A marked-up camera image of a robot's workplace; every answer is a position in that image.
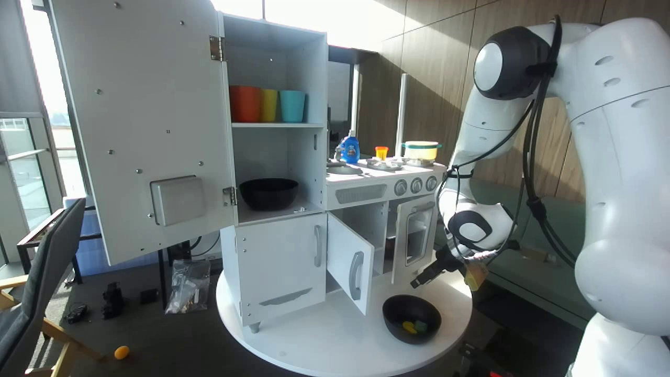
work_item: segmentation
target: cabinet door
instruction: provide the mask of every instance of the cabinet door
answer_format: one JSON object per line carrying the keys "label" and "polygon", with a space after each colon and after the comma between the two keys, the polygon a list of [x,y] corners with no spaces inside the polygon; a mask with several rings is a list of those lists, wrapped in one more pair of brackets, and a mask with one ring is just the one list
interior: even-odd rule
{"label": "cabinet door", "polygon": [[329,214],[329,271],[359,305],[369,311],[374,244]]}
{"label": "cabinet door", "polygon": [[327,220],[323,214],[236,228],[244,324],[324,299]]}
{"label": "cabinet door", "polygon": [[434,260],[435,220],[434,197],[397,205],[394,285],[408,285]]}
{"label": "cabinet door", "polygon": [[54,0],[53,16],[108,261],[235,223],[210,1]]}

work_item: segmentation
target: teal cup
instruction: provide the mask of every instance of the teal cup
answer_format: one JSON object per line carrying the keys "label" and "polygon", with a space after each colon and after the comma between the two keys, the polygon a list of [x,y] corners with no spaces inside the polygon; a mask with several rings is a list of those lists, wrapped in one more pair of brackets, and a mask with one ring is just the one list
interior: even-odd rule
{"label": "teal cup", "polygon": [[305,121],[305,102],[307,94],[302,89],[281,89],[278,92],[278,106],[281,106],[281,121],[284,123],[302,123]]}

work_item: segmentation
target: shelf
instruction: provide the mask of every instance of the shelf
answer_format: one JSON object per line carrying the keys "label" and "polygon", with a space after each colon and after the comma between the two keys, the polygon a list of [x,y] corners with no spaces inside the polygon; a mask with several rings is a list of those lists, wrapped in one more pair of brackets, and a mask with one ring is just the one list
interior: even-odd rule
{"label": "shelf", "polygon": [[233,121],[235,130],[287,130],[287,128],[323,128],[321,123],[240,123]]}
{"label": "shelf", "polygon": [[269,220],[283,220],[283,217],[297,217],[307,214],[319,214],[321,208],[307,203],[295,203],[287,208],[278,212],[254,212],[247,206],[247,203],[239,203],[239,221],[252,223],[252,221],[269,221]]}

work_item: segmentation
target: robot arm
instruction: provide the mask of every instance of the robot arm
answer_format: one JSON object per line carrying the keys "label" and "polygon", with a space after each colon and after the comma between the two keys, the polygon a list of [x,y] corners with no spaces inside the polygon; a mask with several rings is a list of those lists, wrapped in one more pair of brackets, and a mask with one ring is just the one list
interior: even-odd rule
{"label": "robot arm", "polygon": [[[587,232],[576,285],[596,310],[569,375],[668,375],[670,38],[654,20],[566,25],[563,40],[557,25],[516,26],[479,49],[451,177],[439,192],[439,214],[455,240],[435,246],[435,264],[413,285],[463,269],[470,257],[505,243],[507,214],[477,203],[470,176],[479,157],[497,154],[487,146],[505,140],[524,105],[539,95],[534,108],[541,108],[547,92],[566,105],[585,171]],[[543,217],[531,186],[527,198],[530,212]]]}
{"label": "robot arm", "polygon": [[471,176],[477,160],[509,151],[539,86],[544,80],[547,88],[554,72],[554,58],[557,47],[526,26],[497,34],[479,49],[476,88],[470,94],[448,177],[439,190],[447,238],[435,243],[435,261],[413,281],[415,286],[441,269],[463,271],[470,261],[492,257],[507,244],[516,220],[501,203],[479,203],[471,192]]}

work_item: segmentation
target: black bowl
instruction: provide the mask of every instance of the black bowl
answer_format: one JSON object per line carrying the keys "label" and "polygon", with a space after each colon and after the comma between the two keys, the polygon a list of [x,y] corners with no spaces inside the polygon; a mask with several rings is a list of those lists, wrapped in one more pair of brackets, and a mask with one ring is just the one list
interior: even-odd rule
{"label": "black bowl", "polygon": [[441,324],[438,308],[415,294],[386,299],[383,319],[391,334],[406,343],[429,341]]}
{"label": "black bowl", "polygon": [[276,212],[294,205],[300,184],[287,177],[259,177],[240,184],[244,203],[258,212]]}

